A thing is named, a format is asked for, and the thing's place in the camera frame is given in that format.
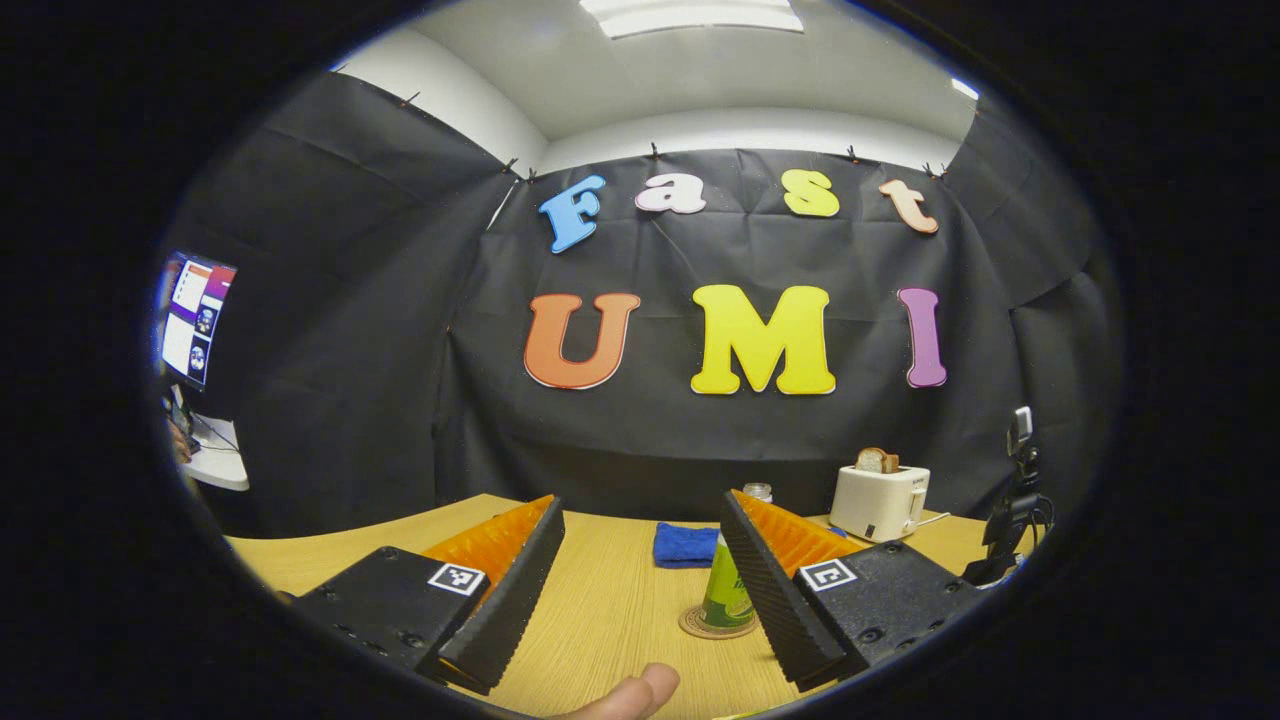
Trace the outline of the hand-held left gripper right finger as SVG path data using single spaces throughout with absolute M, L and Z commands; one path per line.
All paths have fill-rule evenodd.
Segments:
M 886 664 L 986 597 L 909 544 L 863 546 L 737 489 L 723 496 L 719 528 L 799 691 Z

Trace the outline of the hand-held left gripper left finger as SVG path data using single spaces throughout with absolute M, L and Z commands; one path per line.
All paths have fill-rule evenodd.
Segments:
M 292 606 L 397 667 L 488 694 L 524 638 L 563 538 L 562 501 L 548 495 L 422 552 L 376 548 Z

